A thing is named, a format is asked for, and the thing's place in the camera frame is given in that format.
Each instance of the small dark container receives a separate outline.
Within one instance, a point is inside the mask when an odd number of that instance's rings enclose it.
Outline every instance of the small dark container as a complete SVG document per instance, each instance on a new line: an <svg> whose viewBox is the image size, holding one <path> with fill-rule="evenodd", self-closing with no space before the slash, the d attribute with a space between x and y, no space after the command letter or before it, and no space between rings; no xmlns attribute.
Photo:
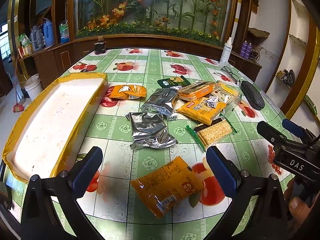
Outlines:
<svg viewBox="0 0 320 240"><path fill-rule="evenodd" d="M99 41L97 43L94 44L94 50L95 50L95 54L99 55L99 54L103 54L106 52L106 46L105 46L105 42L104 41Z"/></svg>

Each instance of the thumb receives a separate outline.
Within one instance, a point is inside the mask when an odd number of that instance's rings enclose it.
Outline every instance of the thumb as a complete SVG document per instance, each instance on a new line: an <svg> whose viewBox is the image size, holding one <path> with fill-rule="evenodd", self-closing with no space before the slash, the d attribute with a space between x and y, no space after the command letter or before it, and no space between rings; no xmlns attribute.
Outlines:
<svg viewBox="0 0 320 240"><path fill-rule="evenodd" d="M302 224L310 213L310 208L300 198L294 197L289 203L289 210L294 219Z"/></svg>

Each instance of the window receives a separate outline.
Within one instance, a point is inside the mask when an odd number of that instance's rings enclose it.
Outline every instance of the window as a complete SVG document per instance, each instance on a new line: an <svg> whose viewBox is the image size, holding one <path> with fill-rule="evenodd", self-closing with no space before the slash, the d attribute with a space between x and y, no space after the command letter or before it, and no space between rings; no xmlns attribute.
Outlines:
<svg viewBox="0 0 320 240"><path fill-rule="evenodd" d="M0 51L1 58L4 60L11 54L8 35L8 24L2 25L2 31L0 32Z"/></svg>

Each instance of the bottle lid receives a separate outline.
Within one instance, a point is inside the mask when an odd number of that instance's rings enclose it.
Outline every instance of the bottle lid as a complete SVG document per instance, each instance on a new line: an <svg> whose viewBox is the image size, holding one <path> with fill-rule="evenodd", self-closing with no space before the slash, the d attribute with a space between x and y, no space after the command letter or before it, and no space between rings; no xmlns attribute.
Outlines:
<svg viewBox="0 0 320 240"><path fill-rule="evenodd" d="M231 37L229 37L227 44L232 45L232 38Z"/></svg>

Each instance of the orange package with white logo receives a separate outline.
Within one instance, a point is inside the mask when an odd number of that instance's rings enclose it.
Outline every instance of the orange package with white logo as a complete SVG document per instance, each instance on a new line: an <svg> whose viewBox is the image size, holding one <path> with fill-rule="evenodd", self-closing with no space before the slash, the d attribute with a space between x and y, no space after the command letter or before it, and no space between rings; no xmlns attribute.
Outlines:
<svg viewBox="0 0 320 240"><path fill-rule="evenodd" d="M131 100L139 97L146 97L147 89L137 85L117 85L111 92L110 98Z"/></svg>
<svg viewBox="0 0 320 240"><path fill-rule="evenodd" d="M174 203L203 188L196 174L180 156L140 179L131 181L141 201L158 218Z"/></svg>

